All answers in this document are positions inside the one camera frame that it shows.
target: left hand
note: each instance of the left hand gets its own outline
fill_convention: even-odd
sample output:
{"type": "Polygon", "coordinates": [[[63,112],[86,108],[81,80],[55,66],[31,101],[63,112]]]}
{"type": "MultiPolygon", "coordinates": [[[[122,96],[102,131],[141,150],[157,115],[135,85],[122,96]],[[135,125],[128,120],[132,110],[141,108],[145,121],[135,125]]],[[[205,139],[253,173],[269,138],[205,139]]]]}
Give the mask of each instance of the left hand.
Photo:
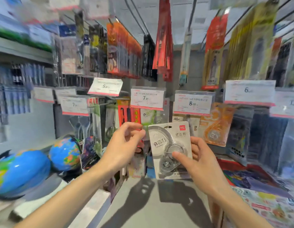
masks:
{"type": "Polygon", "coordinates": [[[111,174],[115,174],[125,167],[134,156],[137,146],[144,147],[141,142],[145,130],[138,131],[142,125],[135,122],[125,122],[113,136],[100,162],[111,174]]]}

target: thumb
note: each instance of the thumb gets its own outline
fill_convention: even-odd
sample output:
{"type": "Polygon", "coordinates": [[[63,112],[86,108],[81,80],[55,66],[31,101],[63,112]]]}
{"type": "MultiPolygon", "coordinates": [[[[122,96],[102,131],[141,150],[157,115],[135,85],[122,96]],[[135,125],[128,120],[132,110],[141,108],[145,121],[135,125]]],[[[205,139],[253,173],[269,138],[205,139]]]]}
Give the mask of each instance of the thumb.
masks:
{"type": "Polygon", "coordinates": [[[140,132],[134,134],[134,136],[132,136],[129,140],[129,144],[132,146],[137,146],[139,141],[141,141],[143,139],[143,137],[145,136],[146,131],[145,130],[141,130],[140,132]]]}
{"type": "Polygon", "coordinates": [[[189,171],[189,169],[191,169],[194,165],[194,161],[182,153],[173,152],[172,157],[179,161],[187,169],[187,171],[189,171]]]}

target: correction tape reel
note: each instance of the correction tape reel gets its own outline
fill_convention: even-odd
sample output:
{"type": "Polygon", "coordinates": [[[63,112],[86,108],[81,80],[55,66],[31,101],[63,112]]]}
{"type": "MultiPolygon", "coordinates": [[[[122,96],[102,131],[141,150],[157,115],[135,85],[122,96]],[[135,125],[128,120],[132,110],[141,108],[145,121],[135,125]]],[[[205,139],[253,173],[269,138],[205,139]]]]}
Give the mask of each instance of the correction tape reel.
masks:
{"type": "Polygon", "coordinates": [[[172,152],[180,152],[187,156],[186,148],[180,143],[170,143],[165,147],[165,152],[160,160],[160,173],[166,174],[173,171],[181,163],[172,157],[172,152]]]}

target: blue globe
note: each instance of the blue globe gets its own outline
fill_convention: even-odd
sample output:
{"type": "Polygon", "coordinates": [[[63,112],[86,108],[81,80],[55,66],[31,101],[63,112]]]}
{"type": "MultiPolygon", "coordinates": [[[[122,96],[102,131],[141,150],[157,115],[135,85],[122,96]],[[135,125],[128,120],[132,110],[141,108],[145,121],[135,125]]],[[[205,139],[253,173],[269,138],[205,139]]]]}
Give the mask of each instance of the blue globe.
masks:
{"type": "Polygon", "coordinates": [[[27,194],[47,179],[50,160],[40,150],[26,150],[0,160],[0,196],[27,194]]]}
{"type": "Polygon", "coordinates": [[[55,143],[49,153],[54,167],[59,171],[76,169],[80,164],[81,152],[73,138],[64,138],[55,143]]]}

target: ceiling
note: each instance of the ceiling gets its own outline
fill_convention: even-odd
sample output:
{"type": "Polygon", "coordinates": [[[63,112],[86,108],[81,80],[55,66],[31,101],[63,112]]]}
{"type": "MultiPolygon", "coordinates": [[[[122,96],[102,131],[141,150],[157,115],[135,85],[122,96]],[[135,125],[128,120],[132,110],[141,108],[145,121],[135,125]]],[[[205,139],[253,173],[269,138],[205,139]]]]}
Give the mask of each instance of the ceiling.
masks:
{"type": "MultiPolygon", "coordinates": [[[[140,18],[136,14],[134,6],[130,0],[127,0],[130,8],[134,12],[136,18],[140,18]]],[[[133,0],[140,15],[145,21],[147,28],[155,41],[158,27],[159,18],[159,0],[133,0]]],[[[282,5],[287,0],[280,0],[279,5],[282,5]]],[[[171,18],[172,18],[172,37],[175,45],[183,44],[185,31],[188,27],[189,18],[191,14],[193,0],[170,0],[171,4],[171,18]]],[[[198,44],[203,41],[206,35],[206,31],[210,25],[211,20],[217,14],[217,10],[210,10],[210,0],[197,0],[196,9],[194,12],[192,29],[192,44],[198,44]]],[[[233,26],[233,24],[240,18],[246,8],[232,8],[228,15],[227,31],[233,26]]],[[[283,6],[277,13],[276,21],[284,17],[286,14],[294,10],[294,0],[291,0],[285,6],[283,6]]],[[[134,20],[132,14],[124,0],[115,0],[115,11],[118,19],[125,25],[134,37],[143,44],[143,32],[134,20]]],[[[286,20],[294,19],[294,14],[286,20]]],[[[231,32],[227,34],[225,41],[230,39],[231,32]]]]}

